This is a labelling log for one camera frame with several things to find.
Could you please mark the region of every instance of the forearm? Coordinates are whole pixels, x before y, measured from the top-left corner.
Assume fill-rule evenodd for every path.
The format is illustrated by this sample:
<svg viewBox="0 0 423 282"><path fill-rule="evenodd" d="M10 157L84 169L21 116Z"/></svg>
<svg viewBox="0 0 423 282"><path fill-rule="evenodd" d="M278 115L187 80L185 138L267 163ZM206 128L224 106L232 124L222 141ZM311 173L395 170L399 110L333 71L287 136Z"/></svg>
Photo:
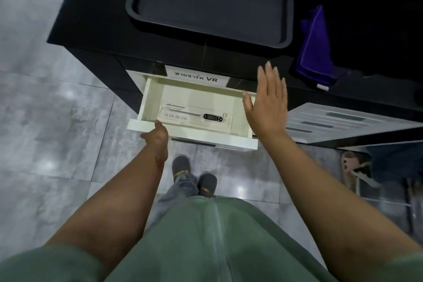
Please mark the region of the forearm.
<svg viewBox="0 0 423 282"><path fill-rule="evenodd" d="M329 270L354 281L421 248L309 158L286 133L261 139Z"/></svg>
<svg viewBox="0 0 423 282"><path fill-rule="evenodd" d="M163 166L146 145L47 243L76 245L112 270L142 236Z"/></svg>

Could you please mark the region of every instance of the gray pants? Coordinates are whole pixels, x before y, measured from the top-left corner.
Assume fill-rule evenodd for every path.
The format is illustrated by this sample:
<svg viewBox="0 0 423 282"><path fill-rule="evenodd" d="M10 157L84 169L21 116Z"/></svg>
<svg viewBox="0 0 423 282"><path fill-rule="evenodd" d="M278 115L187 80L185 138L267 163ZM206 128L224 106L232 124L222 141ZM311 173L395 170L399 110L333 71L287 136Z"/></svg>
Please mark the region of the gray pants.
<svg viewBox="0 0 423 282"><path fill-rule="evenodd" d="M151 207L144 231L146 232L154 226L172 206L188 197L197 196L200 193L197 182L197 178L190 173L179 174L172 187ZM204 192L201 192L200 195L211 197L210 194Z"/></svg>

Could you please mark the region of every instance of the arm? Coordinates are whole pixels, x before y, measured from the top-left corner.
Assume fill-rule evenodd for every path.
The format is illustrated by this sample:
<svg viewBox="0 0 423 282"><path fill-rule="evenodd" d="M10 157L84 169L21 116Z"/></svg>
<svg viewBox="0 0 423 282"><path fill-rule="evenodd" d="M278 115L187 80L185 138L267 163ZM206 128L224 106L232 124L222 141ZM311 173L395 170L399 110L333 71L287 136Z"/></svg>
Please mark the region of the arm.
<svg viewBox="0 0 423 282"><path fill-rule="evenodd" d="M254 106L244 93L247 120L274 161L329 271L358 281L376 267L422 249L387 217L309 158L286 134L287 90L277 68L258 69Z"/></svg>
<svg viewBox="0 0 423 282"><path fill-rule="evenodd" d="M87 200L47 244L75 245L100 259L109 273L143 235L167 160L168 134L159 122L142 134L146 145Z"/></svg>

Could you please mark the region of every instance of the folded purple towel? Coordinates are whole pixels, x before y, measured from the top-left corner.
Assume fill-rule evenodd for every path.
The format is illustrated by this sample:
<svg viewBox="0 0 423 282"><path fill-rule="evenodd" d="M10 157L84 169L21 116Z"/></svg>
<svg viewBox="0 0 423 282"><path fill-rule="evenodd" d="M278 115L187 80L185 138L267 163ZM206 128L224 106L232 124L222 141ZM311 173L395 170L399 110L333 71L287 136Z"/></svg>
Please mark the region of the folded purple towel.
<svg viewBox="0 0 423 282"><path fill-rule="evenodd" d="M300 26L304 42L297 58L296 71L318 84L332 87L340 76L333 73L323 6L314 9L310 19L301 20Z"/></svg>

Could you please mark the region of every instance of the green sleeve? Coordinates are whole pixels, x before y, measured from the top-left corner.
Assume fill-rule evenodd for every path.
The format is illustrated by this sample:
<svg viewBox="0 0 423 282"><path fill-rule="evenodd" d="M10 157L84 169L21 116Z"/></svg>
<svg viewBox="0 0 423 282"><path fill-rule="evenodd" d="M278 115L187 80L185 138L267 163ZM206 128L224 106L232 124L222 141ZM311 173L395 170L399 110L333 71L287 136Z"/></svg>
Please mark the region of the green sleeve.
<svg viewBox="0 0 423 282"><path fill-rule="evenodd" d="M70 245L47 245L0 263L0 281L98 282L104 279L102 263Z"/></svg>
<svg viewBox="0 0 423 282"><path fill-rule="evenodd" d="M423 279L423 252L396 258L377 269L368 282L420 282Z"/></svg>

